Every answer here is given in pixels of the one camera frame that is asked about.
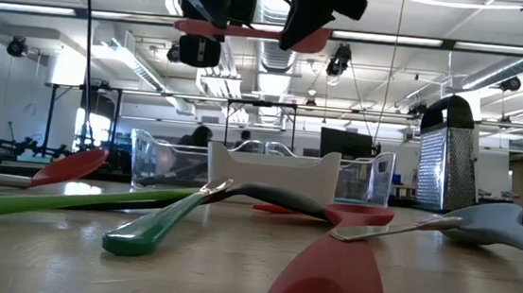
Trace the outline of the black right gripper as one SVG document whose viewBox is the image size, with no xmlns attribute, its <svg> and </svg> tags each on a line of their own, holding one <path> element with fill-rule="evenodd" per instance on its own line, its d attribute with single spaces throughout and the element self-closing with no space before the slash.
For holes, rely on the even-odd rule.
<svg viewBox="0 0 523 293">
<path fill-rule="evenodd" d="M 333 10 L 353 20 L 362 18 L 368 7 L 368 0 L 290 0 L 288 17 L 283 28 L 279 45 L 288 50 L 307 38 L 318 28 L 335 19 Z"/>
</svg>

